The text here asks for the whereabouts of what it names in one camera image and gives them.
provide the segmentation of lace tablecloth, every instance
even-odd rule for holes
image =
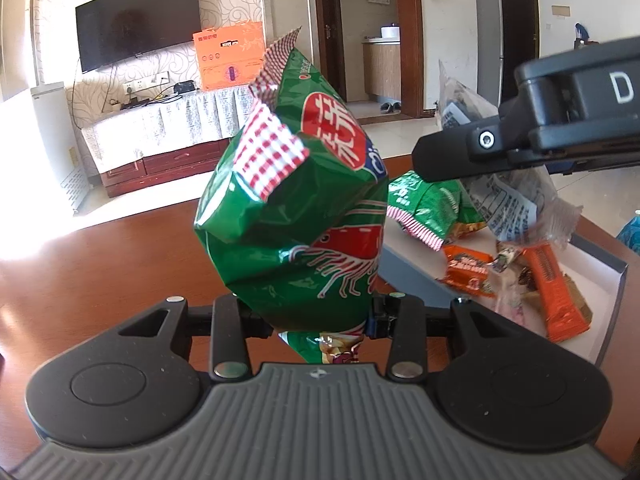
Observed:
[[[195,91],[166,103],[124,110],[82,129],[99,173],[143,156],[233,137],[251,111],[246,85]]]

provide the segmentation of green snack bag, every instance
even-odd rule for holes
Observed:
[[[362,340],[388,177],[340,96],[294,48],[297,34],[265,53],[250,84],[254,108],[207,184],[194,228],[225,285],[288,330],[283,339],[305,359],[332,362],[340,346],[353,361],[358,341],[338,339]]]
[[[460,212],[457,180],[425,182],[415,171],[407,171],[389,184],[386,215],[411,236],[439,251]]]
[[[466,193],[465,188],[462,186],[462,183],[457,180],[458,186],[460,187],[460,212],[458,214],[458,222],[461,224],[477,224],[480,222],[484,222],[484,218],[482,215],[476,211],[469,195]]]

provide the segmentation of cable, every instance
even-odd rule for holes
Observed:
[[[104,113],[104,106],[107,104],[107,97],[109,96],[109,90],[111,90],[111,78],[113,77],[113,69],[115,66],[115,63],[111,65],[111,72],[109,72],[109,84],[107,85],[107,93],[104,95],[104,101],[102,102],[102,110],[100,111],[100,113]]]
[[[178,101],[180,99],[182,99],[182,95],[171,95],[169,97],[165,97],[164,99],[158,99],[158,101],[149,101],[147,104],[145,104],[145,106],[173,103],[174,101]]]
[[[76,63],[76,72],[74,73],[74,87],[71,91],[71,118],[74,120],[74,124],[78,130],[82,130],[76,122],[76,112],[74,110],[74,99],[76,97],[76,77],[78,77],[78,65],[80,65],[80,57],[78,56],[78,62]]]
[[[151,99],[151,101],[149,101],[146,105],[151,104],[153,101],[155,101],[156,99],[158,99],[158,98],[162,95],[162,92],[164,92],[167,88],[169,88],[169,86],[172,86],[172,85],[173,85],[173,83],[167,83],[167,84],[166,84],[166,86],[165,86],[165,87],[160,91],[160,93],[159,93],[156,97],[154,97],[153,99]]]

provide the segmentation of television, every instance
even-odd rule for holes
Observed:
[[[198,0],[92,0],[76,7],[82,73],[193,40]]]

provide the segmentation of brown table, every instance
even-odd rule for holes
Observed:
[[[396,176],[407,156],[386,161]],[[93,226],[46,244],[37,256],[0,261],[0,466],[12,468],[39,443],[24,389],[46,360],[168,296],[207,304],[226,292],[191,229],[196,201]],[[614,405],[598,446],[623,465],[640,436],[640,258],[593,223],[579,233],[629,263],[625,294],[602,364]],[[379,283],[385,290],[385,284]],[[254,369],[264,361],[302,362],[275,336],[249,340]],[[368,340],[362,359],[383,367],[389,341]],[[444,342],[429,341],[430,369],[447,362]],[[194,339],[190,362],[207,365],[206,338]]]

